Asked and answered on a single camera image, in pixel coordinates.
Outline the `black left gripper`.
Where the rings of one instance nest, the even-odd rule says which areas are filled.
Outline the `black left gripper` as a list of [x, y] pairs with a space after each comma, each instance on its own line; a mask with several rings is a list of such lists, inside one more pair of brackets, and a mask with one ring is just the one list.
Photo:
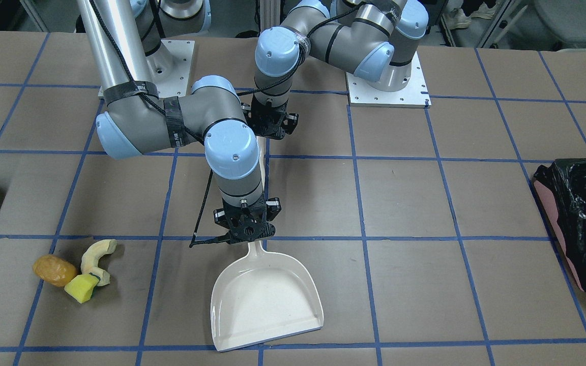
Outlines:
[[288, 113], [287, 103], [274, 107], [272, 102], [263, 105], [253, 97], [252, 104], [241, 103], [241, 107], [246, 124], [258, 137], [281, 140], [293, 134], [298, 125], [299, 114]]

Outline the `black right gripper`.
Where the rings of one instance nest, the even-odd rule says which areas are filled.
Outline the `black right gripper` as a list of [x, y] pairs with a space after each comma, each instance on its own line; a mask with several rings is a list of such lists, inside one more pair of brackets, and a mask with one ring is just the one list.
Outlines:
[[228, 230], [227, 234], [215, 238], [216, 242], [254, 242], [275, 235], [275, 226], [270, 223], [281, 211], [279, 197], [258, 198], [251, 205], [240, 207], [223, 202], [223, 208], [214, 211], [214, 222]]

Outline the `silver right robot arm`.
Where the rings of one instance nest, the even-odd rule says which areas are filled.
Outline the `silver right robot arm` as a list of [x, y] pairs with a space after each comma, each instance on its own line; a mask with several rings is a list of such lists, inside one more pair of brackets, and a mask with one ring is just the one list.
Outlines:
[[107, 111], [96, 119], [105, 152], [125, 159], [198, 142], [221, 192], [215, 223], [227, 234], [209, 243], [254, 242], [274, 236], [281, 211], [263, 193], [263, 143], [246, 124], [228, 79], [206, 76], [185, 97], [159, 100], [128, 1], [79, 1], [101, 78]]

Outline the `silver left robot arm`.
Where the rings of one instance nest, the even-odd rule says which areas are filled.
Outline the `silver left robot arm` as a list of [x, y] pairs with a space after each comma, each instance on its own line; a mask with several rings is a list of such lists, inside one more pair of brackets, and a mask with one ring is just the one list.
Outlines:
[[242, 104], [246, 124], [258, 137], [292, 134], [298, 114], [288, 113], [293, 76], [311, 57], [352, 74], [379, 90], [404, 88], [410, 64], [428, 27], [419, 1], [301, 1], [283, 22], [263, 30], [254, 51], [255, 90]]

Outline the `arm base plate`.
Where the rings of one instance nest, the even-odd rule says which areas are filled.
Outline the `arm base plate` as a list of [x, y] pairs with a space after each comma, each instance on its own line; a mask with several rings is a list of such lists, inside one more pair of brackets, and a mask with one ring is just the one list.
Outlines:
[[349, 104], [361, 107], [432, 106], [417, 52], [412, 62], [402, 67], [388, 66], [378, 82], [346, 73]]
[[[139, 66], [138, 58], [126, 63], [133, 79], [153, 83], [160, 100], [183, 97], [189, 90], [194, 46], [193, 40], [161, 40], [160, 48], [145, 57], [146, 67]], [[102, 82], [98, 97], [103, 100], [105, 90], [128, 79], [116, 52], [107, 40], [102, 40], [101, 45], [93, 46], [93, 51]]]

